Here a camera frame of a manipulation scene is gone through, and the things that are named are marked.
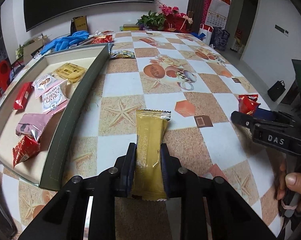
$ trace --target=table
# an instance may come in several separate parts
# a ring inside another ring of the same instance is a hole
[[[76,126],[64,180],[95,176],[125,155],[137,139],[136,109],[172,111],[163,139],[170,154],[199,176],[217,164],[278,235],[281,220],[273,182],[283,154],[252,143],[249,131],[230,121],[238,110],[237,96],[257,93],[254,87],[190,34],[128,31],[114,37],[112,51],[133,51],[136,59],[111,60],[97,78]],[[269,109],[261,97],[258,101]],[[0,188],[19,234],[55,194],[19,179],[2,165]],[[117,199],[115,213],[117,239],[176,238],[176,207],[171,201]]]

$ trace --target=white shopping bag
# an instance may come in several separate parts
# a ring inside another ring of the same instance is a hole
[[[204,33],[206,35],[203,38],[203,42],[206,43],[207,45],[209,45],[209,43],[210,43],[212,31],[213,31],[213,27],[205,25],[205,24],[201,24],[199,27],[198,35],[201,35],[202,33]]]

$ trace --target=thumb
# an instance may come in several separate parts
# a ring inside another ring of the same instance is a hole
[[[301,173],[289,173],[285,177],[287,187],[301,194]]]

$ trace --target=red chair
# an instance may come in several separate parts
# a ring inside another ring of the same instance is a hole
[[[9,86],[9,63],[6,60],[0,62],[0,88],[5,92]]]

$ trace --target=gold snack packet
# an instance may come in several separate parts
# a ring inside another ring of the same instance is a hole
[[[132,195],[143,200],[166,199],[161,164],[160,144],[171,113],[137,110],[136,167]]]
[[[86,68],[75,64],[65,63],[57,68],[55,73],[64,79],[68,79],[70,83],[76,83],[82,78],[86,70]]]

